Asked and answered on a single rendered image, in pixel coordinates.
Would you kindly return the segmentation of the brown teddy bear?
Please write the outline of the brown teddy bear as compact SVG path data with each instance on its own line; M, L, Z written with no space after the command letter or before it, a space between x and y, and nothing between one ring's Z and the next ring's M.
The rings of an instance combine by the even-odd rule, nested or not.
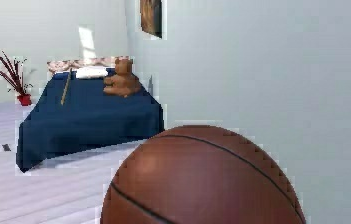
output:
M115 74L104 78L103 92L108 95L128 97L141 90L139 78L132 73L133 60L115 60Z

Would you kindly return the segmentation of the brown basketball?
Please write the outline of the brown basketball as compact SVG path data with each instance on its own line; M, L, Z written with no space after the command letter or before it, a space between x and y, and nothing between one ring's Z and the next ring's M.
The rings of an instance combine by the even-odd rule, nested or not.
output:
M306 224L294 188L259 146L185 125L139 145L104 198L100 224Z

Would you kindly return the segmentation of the white pillow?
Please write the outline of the white pillow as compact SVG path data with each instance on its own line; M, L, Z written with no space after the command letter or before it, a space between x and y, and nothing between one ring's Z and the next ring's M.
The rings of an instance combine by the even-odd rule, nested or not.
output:
M77 79L93 79L103 78L108 75L108 71L105 67L82 67L76 71Z

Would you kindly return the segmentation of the bed with blue cover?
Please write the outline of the bed with blue cover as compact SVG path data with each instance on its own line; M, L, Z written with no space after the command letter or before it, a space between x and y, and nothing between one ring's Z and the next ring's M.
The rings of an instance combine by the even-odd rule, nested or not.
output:
M89 149L148 139L164 130L162 106L142 86L124 98L103 92L104 78L51 79L19 126L16 165L26 172L42 161Z

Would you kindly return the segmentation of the wooden baseball bat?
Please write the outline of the wooden baseball bat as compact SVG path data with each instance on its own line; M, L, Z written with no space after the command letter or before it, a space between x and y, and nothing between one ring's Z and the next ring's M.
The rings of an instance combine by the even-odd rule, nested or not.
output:
M70 80L71 80L71 77L72 77L72 72L73 72L73 69L70 68L69 74L67 75L66 83L65 83L65 86L64 86L64 89L63 89L63 93L62 93L62 96L61 96L60 104L61 104L62 106L63 106L64 103L65 103L65 98L66 98L67 91L68 91L69 84L70 84Z

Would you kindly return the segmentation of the red plant in red pot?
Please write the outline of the red plant in red pot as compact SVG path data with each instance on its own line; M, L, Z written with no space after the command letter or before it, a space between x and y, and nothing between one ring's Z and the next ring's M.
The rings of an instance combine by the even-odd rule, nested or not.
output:
M24 60L10 59L5 52L0 55L0 62L5 71L0 69L0 76L10 85L10 90L17 93L17 100L22 106L30 106L32 104L31 94L27 92L32 84L24 82L23 64Z

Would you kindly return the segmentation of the brown framed wall picture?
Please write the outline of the brown framed wall picture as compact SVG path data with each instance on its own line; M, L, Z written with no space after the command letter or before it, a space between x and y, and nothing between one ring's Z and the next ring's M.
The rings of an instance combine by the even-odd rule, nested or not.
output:
M141 28L155 37L162 37L162 1L140 0Z

